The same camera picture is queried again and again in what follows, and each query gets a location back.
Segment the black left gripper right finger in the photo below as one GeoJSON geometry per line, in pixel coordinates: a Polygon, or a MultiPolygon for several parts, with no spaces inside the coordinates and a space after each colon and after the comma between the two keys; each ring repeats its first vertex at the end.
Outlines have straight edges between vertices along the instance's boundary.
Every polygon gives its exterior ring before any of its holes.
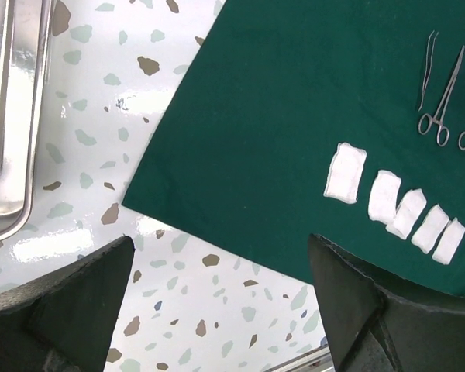
{"type": "Polygon", "coordinates": [[[465,371],[465,298],[405,280],[320,235],[308,240],[337,371],[465,371]]]}

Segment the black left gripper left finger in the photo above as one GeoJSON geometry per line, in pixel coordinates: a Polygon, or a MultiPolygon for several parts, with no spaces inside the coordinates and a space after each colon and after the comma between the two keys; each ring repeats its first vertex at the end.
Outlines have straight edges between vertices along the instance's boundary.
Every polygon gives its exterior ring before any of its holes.
{"type": "Polygon", "coordinates": [[[131,275],[128,236],[0,293],[0,371],[102,371],[131,275]]]}

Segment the steel hemostat forceps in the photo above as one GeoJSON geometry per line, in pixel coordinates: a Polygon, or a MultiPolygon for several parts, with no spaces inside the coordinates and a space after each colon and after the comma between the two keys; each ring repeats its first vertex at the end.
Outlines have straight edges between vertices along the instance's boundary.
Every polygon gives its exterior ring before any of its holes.
{"type": "Polygon", "coordinates": [[[464,51],[465,46],[462,45],[458,58],[456,59],[456,64],[453,68],[448,84],[443,92],[443,96],[441,97],[435,113],[433,115],[424,113],[418,121],[418,133],[421,135],[427,134],[433,126],[437,127],[436,144],[440,147],[444,147],[448,143],[450,137],[449,128],[444,125],[444,118],[451,94],[453,93],[456,79],[463,63],[464,51]]]}

